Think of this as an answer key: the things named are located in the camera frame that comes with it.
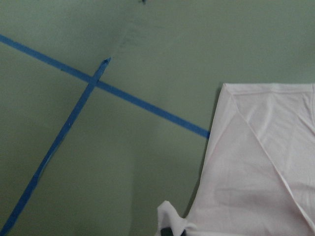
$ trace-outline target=white cloth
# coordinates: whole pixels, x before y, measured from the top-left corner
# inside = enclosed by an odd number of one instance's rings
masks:
[[[162,206],[156,235],[315,235],[315,84],[224,84],[188,216]]]

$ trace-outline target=blue tape line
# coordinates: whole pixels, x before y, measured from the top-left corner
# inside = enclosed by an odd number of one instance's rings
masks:
[[[37,52],[31,48],[28,48],[28,47],[26,47],[20,43],[14,42],[13,40],[11,40],[11,39],[9,39],[9,38],[1,35],[1,34],[0,34],[0,42],[3,42],[5,44],[21,51],[21,52],[23,52],[23,53],[26,53],[32,57],[35,57],[35,58],[37,58],[37,59],[39,59],[39,60],[41,60],[41,61],[43,61],[49,65],[52,65],[52,66],[66,72],[70,75],[73,75],[73,76],[75,76],[81,80],[84,80],[85,82],[90,82],[91,77],[89,75],[84,74],[83,72],[78,71],[78,70],[76,70],[76,69],[74,69],[74,68],[72,68],[66,64],[58,62],[55,59],[52,59],[52,58],[50,58],[50,57],[48,57],[42,53],[39,53],[39,52]],[[188,129],[188,130],[190,130],[196,134],[199,134],[202,137],[205,137],[208,139],[210,136],[210,133],[208,130],[205,130],[205,129],[203,129],[203,128],[201,128],[201,127],[199,127],[193,123],[190,123],[190,122],[188,122],[188,121],[186,121],[186,120],[184,120],[178,116],[175,116],[175,115],[173,115],[173,114],[171,114],[171,113],[169,113],[169,112],[167,112],[161,108],[158,108],[158,107],[156,107],[150,103],[147,103],[147,102],[145,102],[145,101],[143,101],[143,100],[141,100],[135,96],[132,96],[132,95],[130,95],[124,91],[121,91],[118,88],[115,88],[114,86],[108,85],[108,84],[103,83],[101,81],[99,81],[96,86],[99,87],[100,89],[103,89],[103,90],[105,90],[105,91],[107,91],[113,95],[116,95],[116,96],[118,96],[118,97],[120,97],[126,101],[129,101],[129,102],[133,103],[134,105],[137,105],[137,106],[139,106],[139,107],[141,107],[141,108],[143,108],[149,112],[152,112],[152,113],[154,113],[160,117],[163,117],[163,118],[165,118],[165,119],[167,119],[167,120],[169,120],[175,124],[178,124],[179,126],[181,126],[183,128],[186,128],[186,129]]]
[[[44,171],[46,165],[48,164],[49,160],[53,156],[53,154],[56,152],[58,149],[59,145],[63,141],[64,137],[67,135],[69,132],[70,128],[72,127],[73,123],[79,116],[83,106],[87,102],[91,92],[93,89],[96,87],[98,80],[100,79],[101,75],[104,73],[104,70],[106,69],[108,63],[110,61],[109,59],[104,60],[101,65],[99,66],[98,70],[95,72],[93,77],[91,77],[91,80],[87,87],[85,88],[84,92],[82,93],[79,101],[73,108],[71,114],[69,115],[67,121],[64,123],[63,127],[61,128],[59,134],[57,135],[56,139],[54,140],[53,144],[49,148],[46,156],[40,163],[39,167],[37,168],[35,174],[31,178],[30,182],[28,183],[26,189],[24,190],[22,196],[20,197],[17,205],[15,206],[14,210],[12,211],[11,215],[9,216],[7,222],[5,223],[4,227],[0,231],[0,236],[5,236],[11,228],[14,226],[17,218],[21,214],[22,210],[24,209],[26,203],[31,197],[31,194],[33,190],[36,188],[39,178]]]
[[[156,106],[154,106],[148,102],[145,102],[145,101],[143,101],[143,100],[141,100],[135,96],[132,96],[132,95],[130,95],[130,94],[114,87],[114,86],[111,86],[111,85],[104,83],[102,81],[98,81],[96,86],[98,88],[103,89],[103,90],[105,90],[105,91],[107,91],[107,92],[109,92],[115,96],[118,96],[118,97],[120,97],[120,98],[122,98],[128,102],[131,102],[132,104],[137,105],[137,106],[139,106],[139,107],[141,107],[141,108],[143,108],[149,112],[152,112],[152,113],[154,113],[154,114],[156,114],[162,118],[165,118],[165,119],[167,119],[167,120],[169,120],[169,121],[171,121],[171,122],[173,122],[173,123],[175,123],[181,127],[184,127],[184,128],[186,128],[186,129],[188,129],[188,130],[190,130],[196,134],[199,134],[202,137],[205,137],[208,139],[210,136],[210,133],[208,130],[205,130],[205,129],[203,129],[203,128],[201,128],[201,127],[199,127],[193,123],[190,123],[189,121],[186,121],[186,120],[184,120],[184,119],[182,119],[176,115],[173,115],[173,114],[171,114],[171,113],[169,113],[169,112],[167,112],[167,111],[165,111],[159,107],[156,107]]]
[[[73,75],[73,76],[75,76],[75,77],[77,77],[77,78],[79,78],[85,82],[89,82],[91,79],[91,77],[89,75],[87,75],[87,74],[85,74],[79,70],[76,70],[76,69],[74,69],[74,68],[72,68],[66,64],[63,64],[63,63],[61,63],[55,59],[52,59],[52,58],[50,58],[50,57],[48,57],[48,56],[46,56],[40,52],[37,52],[37,51],[27,47],[27,46],[24,46],[18,42],[14,42],[13,40],[11,40],[11,39],[9,39],[9,38],[1,35],[1,34],[0,34],[0,42],[7,44],[8,46],[11,46],[12,48],[15,48],[15,49],[21,51],[22,53],[25,53],[29,56],[32,56],[32,57],[34,57],[34,58],[36,58],[36,59],[38,59],[44,63],[52,65],[53,67],[56,67],[56,68],[60,69],[61,71],[64,71],[70,75]]]

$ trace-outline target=small black object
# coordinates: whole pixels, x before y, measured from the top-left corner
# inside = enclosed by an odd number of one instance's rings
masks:
[[[170,227],[161,229],[161,236],[174,236]],[[181,236],[186,236],[186,230],[183,231]]]

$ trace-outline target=cloth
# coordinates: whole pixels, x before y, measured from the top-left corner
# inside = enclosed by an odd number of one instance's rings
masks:
[[[174,236],[315,235],[315,84],[224,84],[200,185]]]

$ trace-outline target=green surface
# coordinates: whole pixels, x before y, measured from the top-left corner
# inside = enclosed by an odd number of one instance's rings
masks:
[[[204,129],[223,83],[315,83],[315,1],[1,1],[0,34]],[[0,43],[0,227],[86,83]],[[96,88],[13,235],[153,235],[207,140]]]

